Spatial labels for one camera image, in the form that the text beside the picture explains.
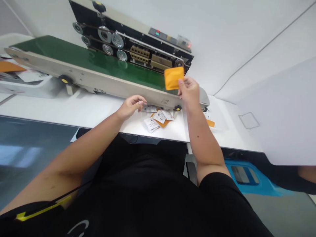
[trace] person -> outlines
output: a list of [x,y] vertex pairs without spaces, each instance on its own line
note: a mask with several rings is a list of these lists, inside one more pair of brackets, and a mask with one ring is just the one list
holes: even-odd
[[[134,148],[117,136],[147,102],[134,95],[69,145],[1,211],[2,236],[272,236],[225,166],[199,105],[198,83],[185,77],[179,88],[198,187],[183,175],[183,156],[174,151],[179,148]],[[83,174],[101,155],[99,178],[76,197]]]

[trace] yellow stripe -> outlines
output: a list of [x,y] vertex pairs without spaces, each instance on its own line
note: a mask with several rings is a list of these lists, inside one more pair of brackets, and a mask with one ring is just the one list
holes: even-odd
[[53,209],[53,208],[55,208],[55,207],[57,207],[57,206],[59,206],[59,205],[61,205],[61,204],[63,204],[63,203],[66,203],[66,202],[68,202],[70,199],[71,199],[71,196],[68,196],[68,197],[65,198],[64,200],[61,200],[60,202],[56,203],[55,205],[50,206],[50,207],[48,207],[48,208],[45,208],[45,209],[43,209],[43,210],[40,210],[40,211],[38,211],[38,212],[36,212],[36,213],[34,213],[34,214],[31,214],[31,215],[29,215],[29,216],[25,216],[26,212],[22,212],[22,213],[16,215],[16,219],[17,219],[17,220],[20,220],[20,221],[26,221],[26,220],[28,220],[28,219],[30,219],[30,218],[33,218],[33,217],[35,217],[35,216],[38,216],[38,215],[40,215],[40,214],[42,214],[42,213],[44,213],[44,212],[46,212],[46,211],[49,211],[49,210],[51,210],[51,209]]

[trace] left hand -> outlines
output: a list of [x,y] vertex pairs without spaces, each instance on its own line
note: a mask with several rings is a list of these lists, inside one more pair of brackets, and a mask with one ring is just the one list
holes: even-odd
[[138,112],[142,111],[144,104],[147,104],[144,97],[133,95],[127,98],[115,113],[120,119],[125,121],[134,114],[135,110],[138,110]]

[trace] forearm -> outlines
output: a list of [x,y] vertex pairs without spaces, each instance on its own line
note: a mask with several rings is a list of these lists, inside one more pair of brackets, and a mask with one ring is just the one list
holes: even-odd
[[47,167],[48,172],[83,174],[118,134],[124,120],[116,113],[70,144]]
[[300,166],[298,174],[303,179],[316,183],[316,166]]
[[223,165],[222,150],[213,136],[198,104],[186,107],[190,143],[197,162],[204,165]]

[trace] hand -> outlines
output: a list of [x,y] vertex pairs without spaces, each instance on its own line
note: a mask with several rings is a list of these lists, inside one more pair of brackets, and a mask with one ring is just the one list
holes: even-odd
[[178,96],[183,100],[186,109],[192,106],[199,106],[200,86],[191,77],[184,77],[184,81],[179,79]]
[[147,104],[144,97],[133,95],[127,98],[115,113],[120,119],[125,121],[134,114],[135,110],[138,110],[138,112],[142,111],[144,104]]

